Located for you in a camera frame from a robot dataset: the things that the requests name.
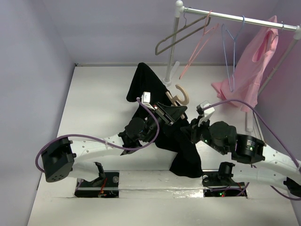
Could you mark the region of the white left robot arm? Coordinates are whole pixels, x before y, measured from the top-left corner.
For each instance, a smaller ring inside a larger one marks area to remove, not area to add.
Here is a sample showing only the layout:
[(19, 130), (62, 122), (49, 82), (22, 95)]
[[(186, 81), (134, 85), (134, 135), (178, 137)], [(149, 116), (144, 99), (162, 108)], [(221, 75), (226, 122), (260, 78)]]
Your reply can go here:
[(154, 105), (140, 104), (148, 112), (144, 118), (134, 117), (123, 132), (106, 138), (72, 135), (56, 138), (45, 145), (40, 152), (44, 174), (48, 183), (58, 182), (67, 177), (80, 178), (99, 186), (105, 179), (101, 163), (91, 159), (111, 155), (131, 154), (155, 142), (160, 129), (174, 125), (187, 110), (186, 106), (166, 106), (159, 102)]

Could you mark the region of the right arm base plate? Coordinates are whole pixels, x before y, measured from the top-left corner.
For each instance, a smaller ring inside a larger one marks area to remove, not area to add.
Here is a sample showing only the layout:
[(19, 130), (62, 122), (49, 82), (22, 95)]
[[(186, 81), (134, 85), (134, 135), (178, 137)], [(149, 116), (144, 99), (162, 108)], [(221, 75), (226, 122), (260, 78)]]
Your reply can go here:
[(218, 178), (217, 171), (207, 171), (202, 176), (204, 197), (244, 197), (247, 198), (247, 185), (245, 182), (235, 182), (231, 178)]

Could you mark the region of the black t shirt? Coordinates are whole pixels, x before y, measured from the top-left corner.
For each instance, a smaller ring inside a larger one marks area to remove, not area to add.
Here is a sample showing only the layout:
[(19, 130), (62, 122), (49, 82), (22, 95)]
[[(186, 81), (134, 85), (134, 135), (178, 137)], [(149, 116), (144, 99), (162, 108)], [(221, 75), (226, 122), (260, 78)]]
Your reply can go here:
[[(143, 92), (150, 92), (150, 103), (160, 102), (171, 106), (172, 102), (166, 95), (168, 89), (160, 78), (145, 63), (139, 63), (131, 81), (126, 96), (128, 102), (135, 102)], [(181, 131), (182, 127), (189, 125), (188, 120), (180, 118), (172, 126), (162, 123), (159, 125), (160, 132), (155, 140), (158, 148), (176, 152), (170, 171), (178, 176), (189, 178), (200, 178), (203, 176), (201, 158), (196, 146), (190, 142), (190, 138)]]

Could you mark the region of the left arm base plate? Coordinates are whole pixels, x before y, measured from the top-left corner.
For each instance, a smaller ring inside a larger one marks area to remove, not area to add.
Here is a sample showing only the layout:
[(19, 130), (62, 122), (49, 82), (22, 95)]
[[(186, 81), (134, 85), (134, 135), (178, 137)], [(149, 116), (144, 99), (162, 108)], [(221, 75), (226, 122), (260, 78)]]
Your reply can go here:
[(106, 171), (106, 178), (99, 185), (78, 179), (74, 195), (78, 198), (118, 198), (119, 171)]

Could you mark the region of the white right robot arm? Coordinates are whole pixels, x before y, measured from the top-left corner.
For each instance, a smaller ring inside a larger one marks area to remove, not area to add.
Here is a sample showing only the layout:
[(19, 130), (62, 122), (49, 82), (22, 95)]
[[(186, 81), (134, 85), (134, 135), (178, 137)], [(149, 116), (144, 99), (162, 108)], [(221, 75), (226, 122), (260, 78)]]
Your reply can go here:
[[(283, 154), (262, 140), (250, 135), (238, 134), (234, 126), (223, 121), (213, 124), (210, 121), (198, 123), (194, 119), (190, 125), (182, 127), (181, 132), (188, 141), (199, 141), (213, 148), (221, 155), (231, 155), (233, 162), (222, 162), (216, 173), (217, 181), (226, 185), (232, 180), (246, 180), (285, 189), (301, 199), (301, 162)], [(234, 164), (250, 165), (243, 169)]]

